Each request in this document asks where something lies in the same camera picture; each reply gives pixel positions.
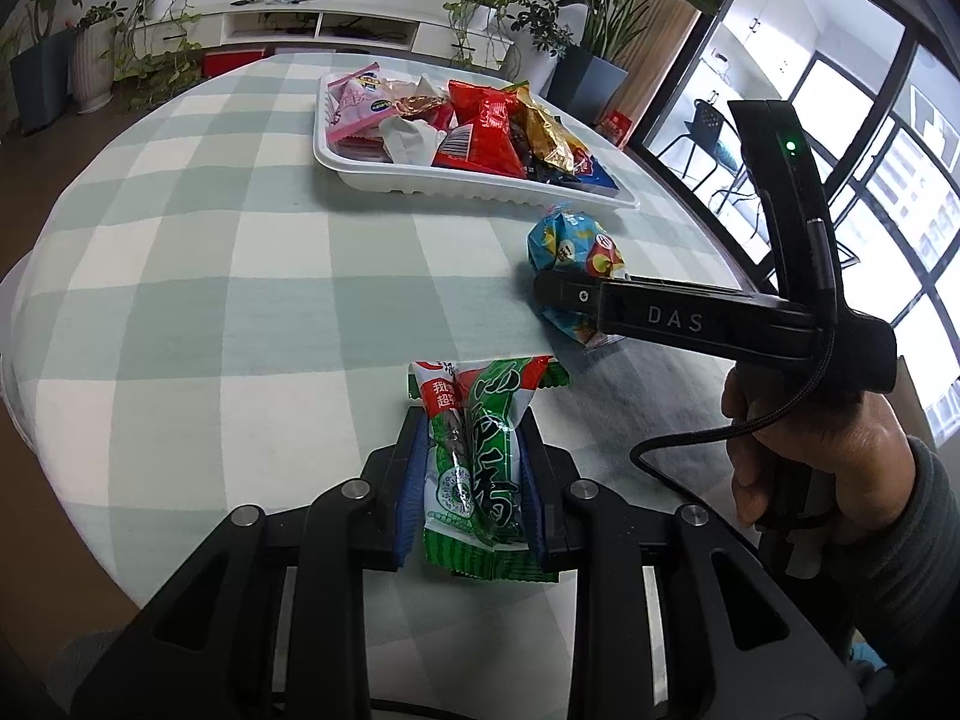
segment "person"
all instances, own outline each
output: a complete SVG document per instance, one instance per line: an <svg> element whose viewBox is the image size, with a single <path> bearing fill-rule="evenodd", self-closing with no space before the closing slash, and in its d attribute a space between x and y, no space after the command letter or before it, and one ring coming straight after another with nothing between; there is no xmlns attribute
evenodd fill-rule
<svg viewBox="0 0 960 720"><path fill-rule="evenodd" d="M747 399L736 369L723 414L744 420L775 402ZM749 527L770 502L774 455L836 476L840 517L824 548L857 630L887 667L864 680L870 718L947 717L960 632L960 514L947 471L907 437L882 395L841 406L805 401L752 435L729 440L733 499Z"/></svg>

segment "green snack package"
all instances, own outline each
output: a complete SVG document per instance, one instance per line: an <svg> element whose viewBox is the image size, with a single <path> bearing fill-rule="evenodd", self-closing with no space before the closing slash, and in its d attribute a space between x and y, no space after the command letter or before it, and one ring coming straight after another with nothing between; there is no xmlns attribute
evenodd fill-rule
<svg viewBox="0 0 960 720"><path fill-rule="evenodd" d="M563 367L548 356L413 362L410 376L429 419L427 560L476 579L557 581L523 536L517 425L538 386L568 381Z"/></svg>

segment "tray of snacks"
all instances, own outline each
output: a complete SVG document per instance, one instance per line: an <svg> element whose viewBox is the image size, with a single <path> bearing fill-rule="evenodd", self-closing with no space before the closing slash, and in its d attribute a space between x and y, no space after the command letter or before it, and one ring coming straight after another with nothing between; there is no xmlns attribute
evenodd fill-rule
<svg viewBox="0 0 960 720"><path fill-rule="evenodd" d="M527 85L452 76L431 68L387 77L376 63L327 74L317 93L317 161L365 191L637 207L622 167L601 164L582 140L599 136Z"/></svg>

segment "barcode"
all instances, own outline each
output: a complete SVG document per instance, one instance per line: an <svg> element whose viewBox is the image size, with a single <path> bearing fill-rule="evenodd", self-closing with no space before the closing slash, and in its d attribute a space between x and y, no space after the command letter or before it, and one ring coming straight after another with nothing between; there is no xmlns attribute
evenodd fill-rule
<svg viewBox="0 0 960 720"><path fill-rule="evenodd" d="M443 139L438 151L451 157L469 159L470 141L473 138L473 124L464 124L450 130L450 134Z"/></svg>

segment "curtain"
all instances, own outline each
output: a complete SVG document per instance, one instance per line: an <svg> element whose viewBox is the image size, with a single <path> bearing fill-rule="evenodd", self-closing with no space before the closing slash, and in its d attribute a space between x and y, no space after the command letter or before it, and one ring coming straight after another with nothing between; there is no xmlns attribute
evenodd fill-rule
<svg viewBox="0 0 960 720"><path fill-rule="evenodd" d="M654 0L647 12L647 28L627 46L617 64L628 72L627 79L604 111L619 111L631 120L629 138L640 117L664 82L664 76L693 30L700 11L679 0Z"/></svg>

